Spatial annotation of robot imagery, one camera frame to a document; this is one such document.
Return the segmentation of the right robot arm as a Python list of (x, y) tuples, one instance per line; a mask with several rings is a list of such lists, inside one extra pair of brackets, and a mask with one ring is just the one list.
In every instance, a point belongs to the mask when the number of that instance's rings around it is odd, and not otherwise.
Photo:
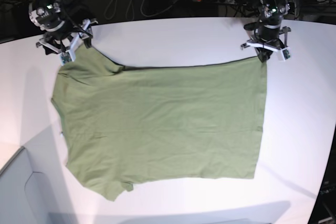
[(75, 44), (82, 41), (86, 48), (92, 46), (92, 24), (97, 20), (81, 0), (35, 0), (29, 5), (30, 21), (44, 32), (36, 42), (45, 54), (70, 58)]

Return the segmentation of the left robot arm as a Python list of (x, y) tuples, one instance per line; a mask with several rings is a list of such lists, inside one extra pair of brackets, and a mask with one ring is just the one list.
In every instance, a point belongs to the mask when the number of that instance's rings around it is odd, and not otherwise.
[(241, 44), (240, 48), (253, 47), (261, 62), (266, 62), (272, 54), (280, 61), (291, 58), (288, 46), (288, 33), (291, 28), (282, 25), (290, 5), (287, 0), (259, 0), (259, 17), (257, 21), (244, 25), (244, 30), (251, 31), (250, 39)]

